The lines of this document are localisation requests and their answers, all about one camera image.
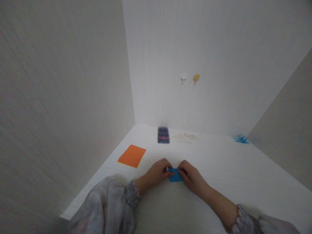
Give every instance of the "white tabletop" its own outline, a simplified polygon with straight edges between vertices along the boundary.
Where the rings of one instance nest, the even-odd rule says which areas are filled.
[[[312,232],[312,192],[253,144],[174,129],[169,134],[170,144],[158,144],[156,127],[135,125],[61,217],[71,219],[89,191],[105,177],[114,175],[126,184],[166,157],[174,168],[188,160],[210,186],[251,214],[289,221],[301,234]],[[138,168],[117,162],[131,144],[146,149]],[[150,189],[134,213],[136,233],[226,233],[213,210],[183,182],[166,180]]]

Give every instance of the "blue paper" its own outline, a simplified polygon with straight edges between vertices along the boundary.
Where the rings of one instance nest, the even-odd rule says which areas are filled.
[[[182,177],[180,176],[180,174],[178,173],[178,170],[180,170],[180,168],[168,168],[169,171],[173,172],[175,175],[171,176],[169,178],[170,182],[178,182],[178,181],[183,181]]]
[[[249,142],[247,141],[247,137],[245,137],[245,136],[242,135],[242,134],[240,134],[240,135],[238,135],[238,136],[235,136],[235,137],[233,137],[233,138],[238,139],[238,140],[236,140],[236,142],[249,144]]]

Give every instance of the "person's right hand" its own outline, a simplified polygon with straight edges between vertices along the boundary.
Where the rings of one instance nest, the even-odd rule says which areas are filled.
[[[178,173],[181,175],[189,190],[203,199],[210,186],[204,180],[199,171],[186,160],[183,160],[178,168],[184,169],[187,172],[187,174],[185,174],[183,170],[178,170]]]

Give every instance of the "phone screen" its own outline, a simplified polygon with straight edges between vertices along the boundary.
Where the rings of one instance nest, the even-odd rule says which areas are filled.
[[[158,127],[158,143],[169,144],[169,130],[167,127]]]

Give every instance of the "orange paper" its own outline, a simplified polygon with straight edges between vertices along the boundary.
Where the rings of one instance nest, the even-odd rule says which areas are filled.
[[[146,149],[130,145],[128,149],[118,159],[118,162],[137,168],[141,162],[141,159],[145,151]]]

